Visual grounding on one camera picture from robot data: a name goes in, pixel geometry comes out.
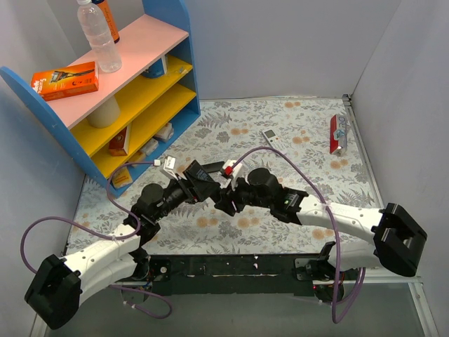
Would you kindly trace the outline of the orange red box on shelf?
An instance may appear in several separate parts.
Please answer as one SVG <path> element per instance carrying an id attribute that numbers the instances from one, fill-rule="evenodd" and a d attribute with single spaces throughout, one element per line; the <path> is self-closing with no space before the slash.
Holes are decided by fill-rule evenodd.
<path id="1" fill-rule="evenodd" d="M 126 156 L 129 151 L 131 125 L 127 125 L 124 129 L 118 132 L 109 142 L 109 154 L 118 157 Z"/>

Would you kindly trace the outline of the red toothpaste box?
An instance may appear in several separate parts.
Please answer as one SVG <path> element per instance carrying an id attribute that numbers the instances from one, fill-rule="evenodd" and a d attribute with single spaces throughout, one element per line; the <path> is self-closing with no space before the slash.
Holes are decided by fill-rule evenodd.
<path id="1" fill-rule="evenodd" d="M 342 156 L 347 151 L 347 118 L 336 114 L 330 120 L 330 153 Z"/>

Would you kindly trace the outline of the slim black remote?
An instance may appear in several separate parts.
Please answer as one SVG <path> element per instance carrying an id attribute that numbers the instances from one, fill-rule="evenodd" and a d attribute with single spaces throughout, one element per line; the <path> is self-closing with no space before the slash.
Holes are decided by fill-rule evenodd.
<path id="1" fill-rule="evenodd" d="M 216 173 L 220 172 L 224 166 L 223 161 L 218 161 L 214 163 L 204 164 L 202 167 L 206 173 Z"/>

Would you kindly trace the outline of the clear plastic water bottle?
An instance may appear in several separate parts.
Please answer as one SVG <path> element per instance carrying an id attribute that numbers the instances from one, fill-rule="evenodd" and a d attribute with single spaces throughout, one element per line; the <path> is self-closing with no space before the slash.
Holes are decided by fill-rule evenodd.
<path id="1" fill-rule="evenodd" d="M 95 55 L 98 67 L 104 73 L 118 71 L 122 66 L 109 25 L 102 10 L 91 0 L 78 0 L 77 18 Z"/>

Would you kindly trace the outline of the black TV remote with buttons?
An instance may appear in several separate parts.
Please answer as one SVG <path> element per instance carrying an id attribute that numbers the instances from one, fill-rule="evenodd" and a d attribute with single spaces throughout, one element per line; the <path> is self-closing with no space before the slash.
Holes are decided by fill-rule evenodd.
<path id="1" fill-rule="evenodd" d="M 220 184 L 210 177 L 197 160 L 194 160 L 183 174 L 189 181 L 189 191 L 195 201 L 205 201 L 220 191 Z"/>

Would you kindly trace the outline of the floral table mat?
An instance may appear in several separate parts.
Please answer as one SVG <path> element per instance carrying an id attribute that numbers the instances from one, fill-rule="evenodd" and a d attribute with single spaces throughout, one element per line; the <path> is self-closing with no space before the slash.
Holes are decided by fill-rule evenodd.
<path id="1" fill-rule="evenodd" d="M 166 151 L 176 158 L 178 173 L 193 160 L 208 164 L 243 157 L 245 170 L 265 167 L 286 187 L 321 193 L 340 204 L 380 206 L 355 134 L 349 133 L 344 155 L 329 153 L 330 119 L 344 114 L 342 100 L 216 100 L 203 101 L 200 108 L 200 117 Z M 262 135 L 266 129 L 281 137 L 287 154 L 267 144 Z M 151 254 L 316 253 L 332 240 L 332 230 L 288 225 L 266 209 L 247 207 L 231 217 L 205 201 L 182 205 L 164 218 L 146 250 Z"/>

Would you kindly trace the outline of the blue white box on shelf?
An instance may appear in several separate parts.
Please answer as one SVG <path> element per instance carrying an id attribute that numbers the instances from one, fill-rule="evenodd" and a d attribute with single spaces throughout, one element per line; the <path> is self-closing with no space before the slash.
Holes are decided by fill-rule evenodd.
<path id="1" fill-rule="evenodd" d="M 157 79 L 167 73 L 167 57 L 162 56 L 155 63 L 144 70 L 141 75 L 148 79 Z"/>

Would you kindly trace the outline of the orange razor box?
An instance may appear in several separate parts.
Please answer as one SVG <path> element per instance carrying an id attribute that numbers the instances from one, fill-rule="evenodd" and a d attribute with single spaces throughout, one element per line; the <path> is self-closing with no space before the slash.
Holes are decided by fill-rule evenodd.
<path id="1" fill-rule="evenodd" d="M 98 91 L 95 61 L 33 74 L 30 86 L 45 101 L 59 100 Z"/>

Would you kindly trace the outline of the yellow orange packet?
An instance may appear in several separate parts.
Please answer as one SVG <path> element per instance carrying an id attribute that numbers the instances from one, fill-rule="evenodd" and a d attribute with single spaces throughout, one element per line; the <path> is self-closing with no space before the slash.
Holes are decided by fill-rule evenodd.
<path id="1" fill-rule="evenodd" d="M 127 166 L 120 168 L 113 176 L 112 176 L 112 186 L 118 190 L 122 187 L 128 186 L 133 183 L 133 178 L 130 174 L 130 171 Z"/>

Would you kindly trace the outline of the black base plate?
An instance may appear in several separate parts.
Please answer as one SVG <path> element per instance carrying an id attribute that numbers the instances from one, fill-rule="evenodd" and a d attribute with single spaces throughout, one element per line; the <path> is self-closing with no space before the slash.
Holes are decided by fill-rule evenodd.
<path id="1" fill-rule="evenodd" d="M 142 260 L 127 284 L 162 296 L 193 294 L 273 294 L 341 300 L 334 269 L 318 254 L 158 255 Z"/>

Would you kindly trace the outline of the cream cylinder container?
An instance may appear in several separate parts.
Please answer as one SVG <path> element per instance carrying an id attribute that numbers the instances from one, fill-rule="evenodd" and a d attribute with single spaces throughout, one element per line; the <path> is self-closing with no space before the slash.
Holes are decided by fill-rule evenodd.
<path id="1" fill-rule="evenodd" d="M 88 123 L 94 128 L 107 128 L 119 118 L 120 113 L 119 104 L 113 95 L 86 118 Z"/>

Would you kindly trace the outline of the aluminium frame rail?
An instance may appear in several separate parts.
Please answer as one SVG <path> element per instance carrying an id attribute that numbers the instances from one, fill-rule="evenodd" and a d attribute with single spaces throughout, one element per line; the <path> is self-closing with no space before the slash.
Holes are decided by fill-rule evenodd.
<path id="1" fill-rule="evenodd" d="M 337 285 L 307 274 L 305 255 L 125 255 L 88 277 L 42 263 L 25 299 L 59 336 L 436 336 L 418 279 L 370 270 Z"/>

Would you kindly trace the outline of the blue pink yellow shelf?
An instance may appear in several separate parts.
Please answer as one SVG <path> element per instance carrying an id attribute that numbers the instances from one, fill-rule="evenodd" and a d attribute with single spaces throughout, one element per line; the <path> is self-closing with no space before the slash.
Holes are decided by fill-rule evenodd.
<path id="1" fill-rule="evenodd" d="M 103 187 L 130 156 L 109 154 L 108 142 L 131 125 L 129 152 L 136 153 L 168 122 L 180 136 L 200 116 L 191 25 L 183 1 L 145 1 L 144 14 L 124 27 L 117 47 L 122 66 L 100 73 L 94 93 L 46 102 L 13 70 L 1 76 L 86 175 Z M 157 79 L 141 75 L 162 56 L 167 73 Z M 94 128 L 87 116 L 115 96 L 121 113 L 107 128 Z"/>

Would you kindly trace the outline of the white soap pack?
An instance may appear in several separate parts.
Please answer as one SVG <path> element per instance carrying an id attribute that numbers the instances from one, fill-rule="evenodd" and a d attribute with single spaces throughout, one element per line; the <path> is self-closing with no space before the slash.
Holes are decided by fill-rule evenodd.
<path id="1" fill-rule="evenodd" d="M 146 142 L 141 148 L 140 151 L 144 153 L 146 156 L 149 156 L 154 150 L 159 146 L 159 142 L 157 139 L 151 138 L 148 142 Z"/>
<path id="2" fill-rule="evenodd" d="M 159 131 L 157 131 L 153 138 L 157 139 L 158 141 L 161 141 L 163 143 L 167 143 L 174 135 L 174 128 L 173 125 L 168 122 L 165 124 L 164 127 L 162 127 Z"/>

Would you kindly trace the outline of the orange bottle on shelf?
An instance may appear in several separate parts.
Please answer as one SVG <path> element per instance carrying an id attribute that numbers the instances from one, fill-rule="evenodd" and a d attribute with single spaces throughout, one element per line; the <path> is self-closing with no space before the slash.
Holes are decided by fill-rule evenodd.
<path id="1" fill-rule="evenodd" d="M 112 38 L 115 43 L 118 43 L 120 40 L 119 30 L 117 29 L 114 16 L 112 14 L 112 11 L 109 7 L 107 0 L 92 0 L 92 2 L 96 6 L 98 6 L 100 8 L 100 10 L 103 12 L 105 20 L 109 26 L 109 30 L 111 32 Z"/>

